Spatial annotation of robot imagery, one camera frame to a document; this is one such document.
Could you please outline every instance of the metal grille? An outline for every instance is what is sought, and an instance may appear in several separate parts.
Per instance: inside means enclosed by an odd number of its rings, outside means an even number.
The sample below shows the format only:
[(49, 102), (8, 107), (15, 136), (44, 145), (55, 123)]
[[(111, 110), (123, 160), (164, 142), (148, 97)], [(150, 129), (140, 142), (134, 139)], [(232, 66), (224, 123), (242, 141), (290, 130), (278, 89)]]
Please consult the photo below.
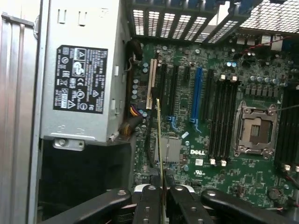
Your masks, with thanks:
[(288, 0), (284, 4), (263, 0), (252, 10), (250, 18), (241, 27), (299, 33), (299, 0)]

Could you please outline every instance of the power supply label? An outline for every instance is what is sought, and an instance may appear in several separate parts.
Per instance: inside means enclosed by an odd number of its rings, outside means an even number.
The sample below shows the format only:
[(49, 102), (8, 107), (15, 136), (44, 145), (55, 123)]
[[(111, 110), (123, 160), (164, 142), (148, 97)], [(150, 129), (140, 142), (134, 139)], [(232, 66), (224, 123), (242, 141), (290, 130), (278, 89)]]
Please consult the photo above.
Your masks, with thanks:
[(57, 49), (54, 110), (103, 114), (108, 49)]

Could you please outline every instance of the cpu socket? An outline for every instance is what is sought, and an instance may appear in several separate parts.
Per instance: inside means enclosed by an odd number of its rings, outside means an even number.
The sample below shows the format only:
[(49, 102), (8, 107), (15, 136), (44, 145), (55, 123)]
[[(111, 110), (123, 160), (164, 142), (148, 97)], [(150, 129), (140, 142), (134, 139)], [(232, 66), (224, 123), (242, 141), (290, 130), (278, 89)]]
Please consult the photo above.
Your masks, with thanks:
[(274, 153), (276, 123), (275, 104), (268, 109), (260, 109), (248, 107), (242, 101), (235, 120), (234, 155), (260, 154), (269, 159)]

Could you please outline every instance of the red wire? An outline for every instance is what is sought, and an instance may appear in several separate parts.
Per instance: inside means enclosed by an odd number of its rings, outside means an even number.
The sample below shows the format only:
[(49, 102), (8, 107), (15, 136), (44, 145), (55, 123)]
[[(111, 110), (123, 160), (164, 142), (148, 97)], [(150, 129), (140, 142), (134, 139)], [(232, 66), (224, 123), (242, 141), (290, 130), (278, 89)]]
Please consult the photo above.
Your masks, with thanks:
[(260, 44), (257, 44), (257, 45), (255, 45), (255, 46), (252, 46), (252, 47), (250, 47), (250, 48), (244, 50), (244, 51), (242, 52), (242, 54), (244, 54), (244, 53), (246, 53), (246, 52), (248, 52), (249, 50), (252, 50), (252, 49), (254, 49), (254, 48), (258, 48), (258, 47), (261, 47), (261, 46), (266, 45), (266, 44), (270, 44), (270, 43), (275, 43), (275, 42), (278, 42), (278, 41), (282, 41), (282, 40), (284, 40), (284, 39), (286, 39), (286, 38), (290, 38), (290, 36), (286, 36), (286, 37), (284, 37), (284, 38), (280, 38), (279, 40), (275, 40), (275, 41), (271, 41), (271, 42), (267, 42), (267, 43), (260, 43)]

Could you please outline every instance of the motherboard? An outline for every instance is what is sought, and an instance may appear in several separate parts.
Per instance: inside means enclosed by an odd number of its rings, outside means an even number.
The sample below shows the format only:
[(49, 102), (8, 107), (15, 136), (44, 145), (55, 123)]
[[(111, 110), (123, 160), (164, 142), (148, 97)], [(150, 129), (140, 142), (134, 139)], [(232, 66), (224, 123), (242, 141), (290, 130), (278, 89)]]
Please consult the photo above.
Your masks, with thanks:
[[(217, 46), (142, 41), (142, 49), (130, 96), (143, 116), (135, 129), (135, 185), (149, 183), (162, 162), (176, 184), (190, 185), (198, 194), (215, 188), (263, 208), (292, 196), (292, 184), (275, 168), (276, 161), (294, 160), (298, 145), (296, 125), (294, 134), (283, 131), (292, 119), (283, 112), (299, 113), (298, 108), (282, 110), (299, 104), (286, 90), (292, 79), (289, 54), (267, 45), (238, 45), (233, 38)], [(163, 161), (158, 159), (156, 98)], [(276, 152), (283, 141), (289, 142), (288, 158)]]

